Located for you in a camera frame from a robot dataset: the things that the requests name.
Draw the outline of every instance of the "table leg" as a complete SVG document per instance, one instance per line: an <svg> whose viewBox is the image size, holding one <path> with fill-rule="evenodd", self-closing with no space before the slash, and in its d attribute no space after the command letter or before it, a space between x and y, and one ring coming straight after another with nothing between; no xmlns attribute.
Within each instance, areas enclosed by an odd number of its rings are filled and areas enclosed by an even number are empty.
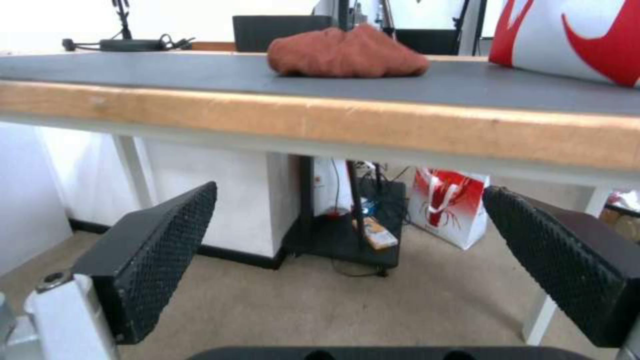
<svg viewBox="0 0 640 360"><path fill-rule="evenodd" d="M148 183L149 180L145 177L146 162L141 161L133 137L124 135L111 136L129 183L129 188L136 197L138 205L142 209L150 208L154 205L154 196Z"/></svg>
<svg viewBox="0 0 640 360"><path fill-rule="evenodd" d="M584 212L595 217L600 215L604 204L611 192L610 188L598 186L589 192L589 200L587 201ZM533 304L531 315L525 321L522 328L522 335L527 345L539 345L542 337L547 331L547 327L551 322L551 318L556 310L556 303L540 289Z"/></svg>

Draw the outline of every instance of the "red object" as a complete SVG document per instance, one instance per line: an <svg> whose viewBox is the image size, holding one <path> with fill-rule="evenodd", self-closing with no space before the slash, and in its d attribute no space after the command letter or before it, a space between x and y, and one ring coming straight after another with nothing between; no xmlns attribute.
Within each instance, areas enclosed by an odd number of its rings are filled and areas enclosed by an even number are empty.
<svg viewBox="0 0 640 360"><path fill-rule="evenodd" d="M587 64L616 84L636 85L640 79L640 0L626 0L601 38L588 39L576 34L566 14L562 15L562 21L569 43Z"/></svg>
<svg viewBox="0 0 640 360"><path fill-rule="evenodd" d="M509 27L509 19L511 18L514 3L515 0L509 0L502 11L502 15L495 28L495 38L493 39L491 54L489 55L489 61L508 67L513 67L513 46L516 42L518 30L520 30L520 26L522 26L522 21L525 16L527 16L531 5L533 5L533 0L527 0L527 3L520 14L518 14L518 17L516 17L513 25Z"/></svg>
<svg viewBox="0 0 640 360"><path fill-rule="evenodd" d="M484 190L483 183L479 181L471 181L471 178L467 177L464 174L455 171L447 171L447 170L430 170L431 178L428 181L434 181L438 179L441 183L435 186L433 191L433 198L431 199L431 207L434 209L440 208L442 203L445 200L445 196L449 191L449 188L452 185L458 186L458 191L453 193L453 196L449 200L449 203L440 211L429 212L428 221L429 224L433 227L438 227L440 225L440 219L442 218L442 213L449 206L454 206L458 204L462 204L465 197L469 196L473 199L479 199L482 197L482 192ZM422 177L419 172L416 172L415 182L418 184L419 189L423 189L426 191L429 189L429 184L427 183L427 179ZM475 211L477 204L475 202L466 203L463 212L471 214Z"/></svg>
<svg viewBox="0 0 640 360"><path fill-rule="evenodd" d="M330 28L279 38L267 56L269 66L284 76L419 76L429 68L425 56L366 24L348 33Z"/></svg>

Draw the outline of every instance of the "orange cloth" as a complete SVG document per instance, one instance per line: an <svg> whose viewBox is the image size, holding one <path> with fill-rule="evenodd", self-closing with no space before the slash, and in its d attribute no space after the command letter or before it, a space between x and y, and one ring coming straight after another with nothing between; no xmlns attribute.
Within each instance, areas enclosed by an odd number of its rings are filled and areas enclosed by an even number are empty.
<svg viewBox="0 0 640 360"><path fill-rule="evenodd" d="M429 60L386 34L363 24L346 33L337 28L274 40L269 66L284 76L382 78L419 76Z"/></svg>

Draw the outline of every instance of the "small table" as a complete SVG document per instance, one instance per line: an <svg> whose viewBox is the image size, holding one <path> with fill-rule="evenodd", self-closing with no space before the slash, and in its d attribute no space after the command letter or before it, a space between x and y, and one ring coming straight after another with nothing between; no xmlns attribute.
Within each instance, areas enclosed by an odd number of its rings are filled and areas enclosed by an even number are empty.
<svg viewBox="0 0 640 360"><path fill-rule="evenodd" d="M640 93L433 56L420 78L280 78L264 55L92 53L0 58L0 120L112 133L146 199L131 136L339 156L593 187L640 188ZM544 294L524 329L539 343Z"/></svg>

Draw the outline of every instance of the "black stand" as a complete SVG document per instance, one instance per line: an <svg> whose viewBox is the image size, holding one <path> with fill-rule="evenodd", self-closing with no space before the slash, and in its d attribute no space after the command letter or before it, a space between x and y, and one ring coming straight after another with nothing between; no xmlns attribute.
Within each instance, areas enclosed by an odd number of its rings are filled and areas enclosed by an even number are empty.
<svg viewBox="0 0 640 360"><path fill-rule="evenodd" d="M347 161L353 214L341 217L313 216L313 158L300 158L300 217L284 237L283 246L287 253L313 254L336 260L344 260L376 267L381 275L386 269L398 265L400 239L404 220L403 183L381 182L380 190L376 181L358 179L352 161ZM364 237L362 204L360 197L377 198L379 205L376 218L397 239L398 246L374 250Z"/></svg>

